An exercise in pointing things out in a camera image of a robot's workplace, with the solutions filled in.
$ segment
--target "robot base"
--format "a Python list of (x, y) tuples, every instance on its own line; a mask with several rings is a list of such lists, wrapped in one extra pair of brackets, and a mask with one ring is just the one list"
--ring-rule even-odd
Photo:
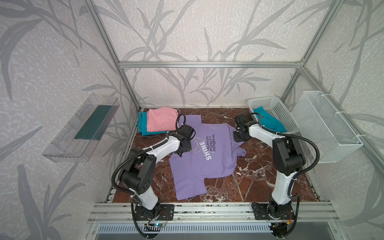
[(173, 213), (175, 210), (175, 205), (173, 204), (160, 204), (158, 210), (156, 210), (156, 213), (152, 211), (149, 212), (148, 209), (146, 209), (143, 206), (136, 206), (135, 207), (135, 219), (137, 221), (148, 221), (149, 219), (156, 218), (159, 216), (156, 220), (167, 220), (168, 216), (168, 221), (173, 220)]
[(293, 212), (291, 205), (289, 205), (285, 211), (274, 215), (271, 215), (270, 211), (268, 211), (269, 205), (270, 204), (260, 204), (257, 202), (252, 203), (252, 209), (253, 214), (255, 215), (255, 220), (289, 220), (291, 218), (291, 214), (292, 219), (295, 218), (295, 213)]

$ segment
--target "teal folded shirt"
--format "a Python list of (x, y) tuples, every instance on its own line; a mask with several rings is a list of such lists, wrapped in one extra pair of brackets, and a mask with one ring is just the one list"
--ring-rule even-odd
[(274, 130), (275, 132), (287, 132), (284, 125), (279, 120), (272, 117), (271, 114), (266, 112), (263, 107), (256, 108), (253, 111), (255, 113), (261, 114), (262, 116), (261, 124), (264, 125), (266, 128)]
[(143, 136), (147, 135), (153, 135), (153, 134), (159, 134), (159, 133), (166, 133), (167, 131), (163, 132), (147, 132), (147, 113), (139, 112), (139, 120), (137, 121), (136, 125), (138, 132), (141, 133)]

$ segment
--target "mounting plate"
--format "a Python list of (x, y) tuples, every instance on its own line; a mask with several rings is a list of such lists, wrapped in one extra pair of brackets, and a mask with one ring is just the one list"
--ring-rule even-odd
[[(288, 212), (284, 212), (280, 218), (278, 219), (275, 219), (275, 218), (272, 218), (269, 213), (268, 213), (268, 205), (269, 204), (259, 204), (259, 203), (255, 203), (257, 205), (255, 206), (252, 206), (253, 208), (253, 214), (255, 215), (255, 220), (279, 220), (283, 217), (284, 220), (289, 220), (291, 218), (291, 215), (288, 213)], [(295, 218), (295, 213), (293, 212), (292, 210), (292, 207), (290, 206), (289, 209), (287, 210), (289, 212), (291, 212), (292, 214), (292, 219)]]
[[(175, 211), (175, 205), (173, 204), (160, 204), (160, 212), (165, 212), (161, 213), (156, 220), (167, 220), (168, 216), (168, 221), (173, 220), (173, 214)], [(144, 207), (143, 206), (136, 206), (135, 208), (135, 219), (137, 221), (148, 221), (147, 219), (147, 214), (144, 212)]]

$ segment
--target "purple t-shirt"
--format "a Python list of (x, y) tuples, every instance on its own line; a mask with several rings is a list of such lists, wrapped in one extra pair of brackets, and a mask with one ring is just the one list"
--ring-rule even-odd
[(186, 118), (185, 124), (196, 131), (191, 140), (192, 150), (182, 157), (174, 153), (169, 159), (178, 200), (206, 193), (204, 179), (231, 175), (237, 157), (247, 153), (240, 147), (244, 142), (234, 141), (235, 129), (229, 124), (201, 123), (201, 115)]

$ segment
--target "leaf pattern wallpaper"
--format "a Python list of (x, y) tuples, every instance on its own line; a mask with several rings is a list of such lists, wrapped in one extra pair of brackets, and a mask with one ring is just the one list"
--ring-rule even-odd
[[(331, 1), (95, 3), (120, 61), (297, 61)], [(246, 106), (250, 98), (281, 96), (293, 71), (125, 69), (138, 101), (148, 107)]]
[[(382, 153), (383, 5), (383, 0), (344, 1), (306, 64)], [(294, 106), (306, 90), (312, 87), (300, 77), (286, 104)], [(309, 176), (322, 200), (332, 201), (350, 239), (382, 239), (384, 177), (360, 149), (340, 162), (319, 164)]]
[[(137, 111), (82, 1), (0, 0), (0, 239), (78, 239)], [(87, 163), (42, 156), (90, 93), (120, 107)]]

